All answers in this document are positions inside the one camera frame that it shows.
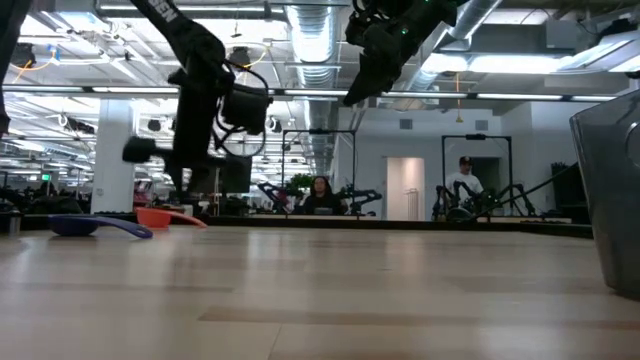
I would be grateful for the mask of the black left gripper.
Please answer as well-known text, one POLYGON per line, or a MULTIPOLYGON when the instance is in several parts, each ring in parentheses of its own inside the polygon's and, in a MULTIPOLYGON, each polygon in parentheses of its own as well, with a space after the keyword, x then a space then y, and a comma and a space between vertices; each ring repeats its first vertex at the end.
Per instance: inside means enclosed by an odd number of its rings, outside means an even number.
MULTIPOLYGON (((161 148, 153 139, 130 137, 122 152, 122 160, 144 163, 152 157, 164 160, 178 196, 183 195, 183 168, 204 166, 210 156, 213 120, 218 114, 218 102, 234 85, 233 74, 218 63, 188 59, 186 65, 169 76, 169 82, 179 86, 177 113, 172 148, 161 148)), ((195 199, 207 184, 210 171, 194 168, 189 180, 189 197, 195 199)))

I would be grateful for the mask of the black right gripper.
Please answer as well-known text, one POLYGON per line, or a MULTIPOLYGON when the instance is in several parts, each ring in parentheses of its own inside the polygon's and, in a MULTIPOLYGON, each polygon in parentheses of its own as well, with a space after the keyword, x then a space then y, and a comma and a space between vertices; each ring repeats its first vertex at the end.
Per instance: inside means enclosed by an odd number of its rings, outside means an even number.
POLYGON ((344 105, 388 92, 400 65, 415 55, 441 24, 457 22, 457 0, 352 0, 346 41, 361 48, 360 70, 344 105))

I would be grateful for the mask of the orange measuring cup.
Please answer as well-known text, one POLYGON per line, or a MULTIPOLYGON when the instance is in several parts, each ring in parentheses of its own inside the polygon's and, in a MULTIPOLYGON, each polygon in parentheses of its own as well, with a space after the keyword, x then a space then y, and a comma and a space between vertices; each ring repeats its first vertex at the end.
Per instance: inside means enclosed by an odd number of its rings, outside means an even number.
POLYGON ((139 224, 151 229, 167 229, 174 218, 184 220, 188 224, 206 228, 207 224, 201 220, 183 213, 156 208, 137 207, 135 209, 139 224))

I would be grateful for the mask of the dark blue measuring cup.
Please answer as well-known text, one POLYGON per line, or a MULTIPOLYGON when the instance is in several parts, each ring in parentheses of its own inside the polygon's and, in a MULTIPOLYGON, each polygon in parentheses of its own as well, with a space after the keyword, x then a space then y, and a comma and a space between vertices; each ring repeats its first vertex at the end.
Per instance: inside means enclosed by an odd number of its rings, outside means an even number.
POLYGON ((151 230, 137 223, 103 216, 49 215, 48 224, 54 233, 67 237, 89 236, 99 227, 114 227, 141 239, 153 237, 151 230))

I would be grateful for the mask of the grey translucent plastic basket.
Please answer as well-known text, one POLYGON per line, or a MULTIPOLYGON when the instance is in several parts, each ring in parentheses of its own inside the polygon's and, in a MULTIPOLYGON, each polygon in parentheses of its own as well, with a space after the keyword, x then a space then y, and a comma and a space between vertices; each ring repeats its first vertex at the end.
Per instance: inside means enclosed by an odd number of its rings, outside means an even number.
POLYGON ((640 89, 570 125, 604 282, 640 301, 640 89))

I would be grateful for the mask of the black computer monitor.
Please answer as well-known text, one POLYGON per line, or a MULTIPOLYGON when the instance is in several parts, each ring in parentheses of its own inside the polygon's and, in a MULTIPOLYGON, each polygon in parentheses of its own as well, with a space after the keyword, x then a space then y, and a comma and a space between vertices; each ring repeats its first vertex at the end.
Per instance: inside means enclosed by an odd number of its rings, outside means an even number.
POLYGON ((247 193, 250 191, 252 159, 227 154, 205 163, 210 171, 207 184, 202 193, 247 193))

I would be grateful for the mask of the white room pillar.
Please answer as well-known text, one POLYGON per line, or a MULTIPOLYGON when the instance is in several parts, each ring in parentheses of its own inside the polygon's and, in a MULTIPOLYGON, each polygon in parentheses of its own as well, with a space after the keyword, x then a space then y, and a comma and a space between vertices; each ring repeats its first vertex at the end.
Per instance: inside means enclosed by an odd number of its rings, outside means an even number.
POLYGON ((131 100, 102 99, 92 186, 91 212, 133 210, 135 167, 122 160, 123 148, 136 134, 138 117, 131 100))

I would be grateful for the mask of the long ceiling light bar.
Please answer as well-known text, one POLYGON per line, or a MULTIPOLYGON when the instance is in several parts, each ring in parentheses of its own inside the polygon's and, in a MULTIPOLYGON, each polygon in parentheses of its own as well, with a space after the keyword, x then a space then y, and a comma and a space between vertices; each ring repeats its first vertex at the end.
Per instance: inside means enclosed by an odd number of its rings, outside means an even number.
MULTIPOLYGON (((132 98, 176 98, 176 87, 137 86, 68 86, 68 85, 11 85, 4 84, 8 93, 32 93, 38 95, 106 97, 107 95, 132 98)), ((283 89, 269 90, 274 98, 339 98, 347 95, 346 90, 337 89, 283 89)), ((409 92, 391 91, 378 95, 390 99, 456 99, 456 100, 504 100, 540 102, 584 102, 601 103, 615 99, 607 95, 566 95, 566 94, 519 94, 519 93, 475 93, 475 92, 409 92)))

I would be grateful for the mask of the white door panel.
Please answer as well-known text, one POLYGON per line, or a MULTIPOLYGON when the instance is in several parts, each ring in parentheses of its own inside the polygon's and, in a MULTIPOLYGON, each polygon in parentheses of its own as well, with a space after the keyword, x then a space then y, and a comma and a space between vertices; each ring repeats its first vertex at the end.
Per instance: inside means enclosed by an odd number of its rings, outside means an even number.
POLYGON ((424 159, 388 157, 386 163, 386 219, 424 221, 424 159))

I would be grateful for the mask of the background green plant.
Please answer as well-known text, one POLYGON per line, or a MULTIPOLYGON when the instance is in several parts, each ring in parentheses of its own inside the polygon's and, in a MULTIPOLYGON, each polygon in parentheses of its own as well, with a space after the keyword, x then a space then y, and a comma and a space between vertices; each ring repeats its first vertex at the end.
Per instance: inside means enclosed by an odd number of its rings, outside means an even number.
POLYGON ((297 173, 287 183, 290 191, 306 193, 313 187, 314 177, 309 174, 297 173))

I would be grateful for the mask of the person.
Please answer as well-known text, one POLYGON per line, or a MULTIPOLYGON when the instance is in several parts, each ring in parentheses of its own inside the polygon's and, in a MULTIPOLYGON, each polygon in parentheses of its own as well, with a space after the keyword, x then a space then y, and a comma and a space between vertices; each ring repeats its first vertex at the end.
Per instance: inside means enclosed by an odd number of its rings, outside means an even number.
POLYGON ((317 176, 313 180, 310 195, 304 201, 303 211, 306 215, 344 215, 346 204, 333 193, 324 176, 317 176))
POLYGON ((442 195, 448 208, 457 204, 470 212, 474 212, 475 203, 484 188, 479 178, 472 173, 472 170, 472 159, 469 156, 462 156, 459 159, 459 170, 446 177, 445 191, 442 192, 442 195))

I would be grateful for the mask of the dark cabinet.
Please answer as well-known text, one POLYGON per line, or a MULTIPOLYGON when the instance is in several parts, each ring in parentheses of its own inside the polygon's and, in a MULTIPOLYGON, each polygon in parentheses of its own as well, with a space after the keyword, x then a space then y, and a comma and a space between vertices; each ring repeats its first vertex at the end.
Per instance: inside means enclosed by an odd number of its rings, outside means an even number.
POLYGON ((575 224, 590 225, 590 215, 577 163, 567 165, 564 162, 551 164, 555 209, 575 224))

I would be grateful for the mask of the silver ceiling duct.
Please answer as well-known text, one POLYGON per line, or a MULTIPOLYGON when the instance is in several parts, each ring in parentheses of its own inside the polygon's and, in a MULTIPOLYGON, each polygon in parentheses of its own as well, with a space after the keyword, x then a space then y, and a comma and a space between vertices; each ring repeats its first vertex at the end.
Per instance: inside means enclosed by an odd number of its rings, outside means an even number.
MULTIPOLYGON (((338 69, 330 67, 338 60, 340 8, 320 5, 289 5, 285 13, 291 25, 294 57, 299 86, 303 89, 333 88, 338 69)), ((304 100, 304 119, 309 130, 337 129, 337 105, 328 100, 304 100)), ((312 172, 328 175, 334 153, 335 135, 309 135, 312 172)))

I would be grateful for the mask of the black background rig frame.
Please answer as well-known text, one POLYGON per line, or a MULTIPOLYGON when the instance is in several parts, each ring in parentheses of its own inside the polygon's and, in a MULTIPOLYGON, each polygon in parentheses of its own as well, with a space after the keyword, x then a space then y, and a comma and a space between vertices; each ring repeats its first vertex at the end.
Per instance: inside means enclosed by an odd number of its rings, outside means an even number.
MULTIPOLYGON (((293 196, 294 202, 289 215, 306 215, 303 211, 303 204, 305 199, 310 195, 310 190, 306 193, 297 193, 290 191, 287 188, 287 183, 284 180, 285 171, 285 155, 290 151, 291 145, 295 145, 299 142, 302 149, 305 150, 307 146, 311 150, 311 160, 308 160, 310 165, 310 174, 314 178, 317 176, 324 176, 331 188, 331 182, 329 180, 329 170, 332 162, 333 151, 335 150, 335 138, 340 134, 350 134, 353 139, 354 133, 348 130, 328 130, 328 129, 309 129, 309 130, 284 130, 282 136, 282 184, 283 189, 286 190, 287 196, 293 196)), ((340 199, 346 204, 346 212, 344 215, 356 215, 354 210, 356 205, 355 200, 352 198, 354 192, 353 189, 353 164, 352 164, 352 183, 351 187, 343 188, 338 192, 334 192, 340 199)))
POLYGON ((515 200, 512 199, 513 195, 514 195, 514 190, 513 190, 513 155, 512 155, 512 137, 511 136, 502 136, 502 135, 486 135, 486 134, 482 134, 482 133, 475 133, 475 134, 465 134, 465 135, 442 135, 441 136, 441 140, 440 140, 440 146, 441 146, 441 165, 442 165, 442 185, 445 186, 445 181, 446 181, 446 165, 447 165, 447 160, 446 160, 446 153, 447 153, 447 149, 446 149, 446 140, 452 138, 452 139, 464 139, 465 141, 485 141, 487 139, 502 139, 507 143, 507 161, 508 161, 508 184, 507 186, 504 188, 504 190, 508 190, 509 191, 509 198, 506 200, 507 204, 510 205, 511 210, 513 210, 515 208, 515 200))

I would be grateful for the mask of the black table frame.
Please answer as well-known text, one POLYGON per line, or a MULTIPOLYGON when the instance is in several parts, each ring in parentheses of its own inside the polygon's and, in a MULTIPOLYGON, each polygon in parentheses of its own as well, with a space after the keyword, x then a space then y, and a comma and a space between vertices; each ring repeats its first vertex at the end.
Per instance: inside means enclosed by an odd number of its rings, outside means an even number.
MULTIPOLYGON (((20 213, 0 213, 0 234, 16 235, 20 231, 51 230, 48 224, 49 215, 23 215, 20 213)), ((134 216, 103 216, 136 222, 134 216)), ((400 231, 495 231, 525 232, 542 235, 557 235, 591 239, 592 229, 589 225, 555 224, 555 223, 448 223, 448 222, 411 222, 358 220, 349 217, 331 219, 321 216, 317 219, 304 217, 213 217, 204 221, 207 226, 226 227, 269 227, 269 228, 318 228, 318 229, 358 229, 358 230, 400 230, 400 231)))

